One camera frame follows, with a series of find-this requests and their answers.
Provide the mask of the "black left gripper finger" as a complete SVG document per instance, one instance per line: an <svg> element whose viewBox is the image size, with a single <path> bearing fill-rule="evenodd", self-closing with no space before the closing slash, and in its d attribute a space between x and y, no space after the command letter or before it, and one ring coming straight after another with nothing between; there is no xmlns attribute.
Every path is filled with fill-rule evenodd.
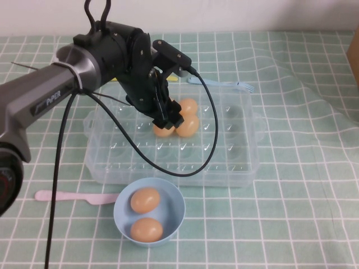
<svg viewBox="0 0 359 269"><path fill-rule="evenodd" d="M179 127L184 122L181 111L181 105L178 102L169 99L167 102L168 120L173 124L174 127Z"/></svg>
<svg viewBox="0 0 359 269"><path fill-rule="evenodd" d="M172 108L165 108L164 110L158 110L155 113L152 123L160 129L170 129L174 127L176 123L176 112Z"/></svg>

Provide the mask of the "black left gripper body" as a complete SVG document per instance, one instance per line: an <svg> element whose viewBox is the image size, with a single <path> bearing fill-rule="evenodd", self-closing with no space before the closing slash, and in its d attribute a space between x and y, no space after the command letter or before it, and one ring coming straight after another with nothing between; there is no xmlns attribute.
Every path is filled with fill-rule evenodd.
<svg viewBox="0 0 359 269"><path fill-rule="evenodd" d="M168 82L152 66L132 66L117 76L126 100L139 112L159 121L169 121Z"/></svg>

